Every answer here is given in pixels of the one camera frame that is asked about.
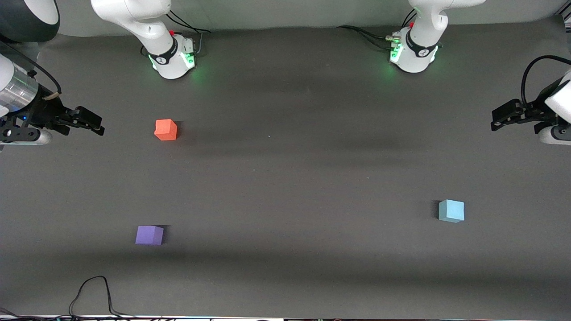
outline cube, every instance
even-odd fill
[[[139,226],[135,244],[161,245],[163,243],[163,228],[158,226]]]
[[[458,223],[464,220],[464,202],[447,199],[438,204],[438,219]]]
[[[155,136],[162,141],[176,139],[177,126],[172,119],[158,119],[155,122]]]

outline gray table surface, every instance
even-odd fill
[[[571,149],[489,128],[533,58],[569,56],[561,17],[442,42],[406,74],[348,30],[216,32],[167,81],[135,37],[57,37],[39,62],[106,133],[0,154],[0,305],[64,313],[103,274],[132,314],[571,319]],[[566,68],[539,63],[529,96]],[[166,244],[134,245],[145,224]],[[76,313],[106,313],[101,282]]]

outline orange cube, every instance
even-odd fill
[[[160,140],[174,141],[176,139],[176,124],[172,119],[158,119],[155,127],[155,136]]]

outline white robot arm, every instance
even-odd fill
[[[512,99],[492,111],[492,131],[511,124],[538,122],[535,133],[546,144],[571,145],[571,69],[544,88],[533,102],[525,98],[525,82],[531,67],[542,59],[554,59],[571,65],[571,60],[546,55],[534,59],[524,72],[521,100]]]
[[[486,0],[408,0],[416,10],[413,27],[394,32],[401,41],[394,44],[390,61],[408,73],[419,73],[434,61],[438,41],[448,27],[446,9],[477,6]]]
[[[49,41],[58,29],[54,0],[0,1],[0,49],[14,54],[14,61],[0,54],[0,151],[3,145],[47,144],[52,139],[48,130],[68,135],[70,127],[77,127],[103,135],[101,117],[81,106],[75,110],[65,107],[55,79],[13,47],[20,42]],[[39,84],[33,68],[25,70],[16,63],[17,58],[46,73],[58,91],[53,93]]]
[[[195,66],[192,40],[171,34],[158,19],[170,11],[171,0],[91,0],[91,6],[101,19],[133,33],[163,78],[180,78]]]

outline black cable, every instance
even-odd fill
[[[17,315],[11,311],[9,311],[6,308],[0,307],[0,313],[3,314],[8,314],[11,315],[13,317],[15,317],[16,319],[11,319],[11,320],[20,320],[20,321],[24,321],[24,320],[33,320],[33,321],[46,321],[48,319],[43,318],[41,316],[33,316],[33,315]]]
[[[171,13],[172,13],[175,17],[177,17],[180,21],[182,21],[182,23],[184,23],[184,24],[182,24],[182,23],[180,23],[180,22],[178,22],[178,21],[172,19],[172,18],[167,14],[167,18],[170,19],[171,21],[173,21],[174,23],[176,23],[177,25],[181,25],[181,26],[183,26],[183,27],[193,29],[193,30],[196,31],[197,33],[200,33],[200,31],[204,31],[204,32],[206,32],[206,33],[212,33],[210,30],[207,30],[207,29],[194,28],[194,27],[191,26],[188,22],[182,20],[182,18],[179,17],[179,16],[178,16],[176,13],[174,13],[172,10],[171,10]]]
[[[111,292],[109,291],[109,284],[107,283],[107,278],[103,275],[97,275],[97,276],[93,276],[92,278],[88,278],[87,280],[83,281],[83,283],[81,284],[81,286],[79,287],[79,290],[77,291],[77,295],[75,296],[75,299],[73,299],[73,301],[71,301],[69,307],[67,308],[67,313],[71,316],[74,316],[73,314],[73,306],[75,305],[75,302],[77,301],[77,299],[79,299],[79,296],[81,295],[81,290],[83,289],[83,286],[96,278],[102,278],[103,281],[105,281],[105,289],[107,290],[107,309],[109,310],[110,314],[113,314],[119,318],[122,318],[121,315],[129,315],[126,313],[122,313],[122,312],[118,312],[117,310],[115,310],[113,308],[113,302],[111,300]]]
[[[50,78],[50,80],[54,83],[55,87],[57,88],[57,93],[61,95],[62,93],[62,87],[59,85],[59,82],[57,80],[55,80],[55,78],[47,72],[47,70],[45,70],[42,66],[40,66],[38,63],[36,63],[35,61],[33,61],[32,59],[28,58],[28,56],[22,54],[20,51],[18,51],[16,48],[8,45],[6,42],[2,42],[4,45],[6,45],[8,48],[14,50],[18,55],[20,55],[22,58],[24,58],[26,61],[28,61],[29,63],[31,63],[32,65],[34,65],[36,68],[40,69],[44,75],[46,75],[48,78]]]
[[[376,35],[376,34],[374,34],[374,33],[372,33],[372,32],[369,32],[369,31],[366,31],[366,30],[363,29],[363,28],[359,28],[359,27],[355,27],[355,26],[350,26],[350,25],[342,25],[342,26],[339,26],[339,27],[337,27],[337,28],[351,29],[351,30],[354,30],[354,31],[357,31],[357,32],[364,33],[364,34],[366,34],[366,35],[368,35],[369,37],[372,37],[372,38],[385,40],[385,37],[380,36],[380,35]]]
[[[400,26],[401,28],[404,28],[404,26],[407,24],[407,19],[408,19],[408,16],[410,16],[410,15],[411,15],[411,13],[413,13],[413,12],[415,12],[415,10],[414,10],[414,9],[412,9],[412,10],[411,10],[411,12],[409,12],[409,13],[407,14],[407,16],[406,16],[406,17],[404,17],[404,20],[403,20],[403,24]]]
[[[141,320],[141,321],[175,321],[175,320],[189,320],[193,321],[195,318],[186,317],[186,318],[176,318],[176,319],[166,319],[166,318],[159,318],[159,319],[151,319],[149,320],[148,317],[136,317],[136,318],[124,318],[118,316],[103,316],[103,317],[96,317],[96,316],[79,316],[79,315],[60,315],[55,317],[44,318],[41,316],[15,316],[14,318],[0,318],[2,321],[121,321],[121,320]]]
[[[561,9],[561,10],[559,11],[559,14],[562,14],[563,12],[565,12],[565,10],[567,10],[567,8],[569,8],[569,6],[571,6],[571,3],[568,3],[568,4],[565,6],[565,8]]]
[[[360,34],[363,38],[365,38],[365,40],[367,40],[368,42],[370,42],[373,46],[375,46],[375,47],[377,47],[377,48],[379,48],[379,49],[382,49],[382,50],[390,50],[389,47],[381,46],[381,45],[379,45],[378,43],[376,43],[376,42],[373,40],[373,39],[378,39],[378,40],[383,39],[383,40],[384,40],[384,39],[385,39],[384,37],[381,37],[381,36],[378,36],[378,35],[376,35],[376,34],[370,33],[369,31],[366,31],[366,30],[364,30],[364,29],[362,29],[362,28],[355,27],[355,26],[347,26],[347,25],[345,25],[345,26],[339,26],[339,27],[337,27],[337,28],[349,29],[349,30],[356,31],[356,32],[357,32],[358,34]]]
[[[410,19],[404,23],[403,28],[404,28],[404,26],[408,25],[410,23],[410,21],[412,21],[415,17],[416,17],[416,13],[414,15],[412,15],[412,17],[410,17]]]
[[[544,56],[540,56],[540,57],[537,57],[534,60],[532,60],[529,63],[528,67],[525,69],[524,76],[521,78],[521,102],[524,104],[524,107],[528,106],[528,101],[525,97],[525,83],[528,80],[529,70],[531,70],[531,68],[533,67],[533,65],[536,64],[536,62],[543,60],[543,59],[557,60],[559,62],[566,63],[567,65],[571,65],[571,60],[565,59],[565,58],[559,57],[559,56],[554,56],[554,55],[544,55]]]

